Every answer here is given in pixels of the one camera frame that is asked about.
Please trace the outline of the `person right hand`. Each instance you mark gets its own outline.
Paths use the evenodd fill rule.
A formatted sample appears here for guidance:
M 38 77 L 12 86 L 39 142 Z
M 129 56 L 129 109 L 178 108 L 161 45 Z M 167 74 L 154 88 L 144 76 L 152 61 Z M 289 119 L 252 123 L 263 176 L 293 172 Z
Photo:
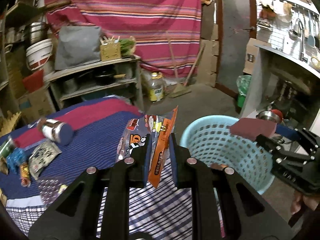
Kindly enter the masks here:
M 290 207 L 291 215 L 297 213 L 302 205 L 304 204 L 309 209 L 315 211 L 319 205 L 320 198 L 319 196 L 305 196 L 299 191 L 295 191 L 293 194 L 293 201 Z

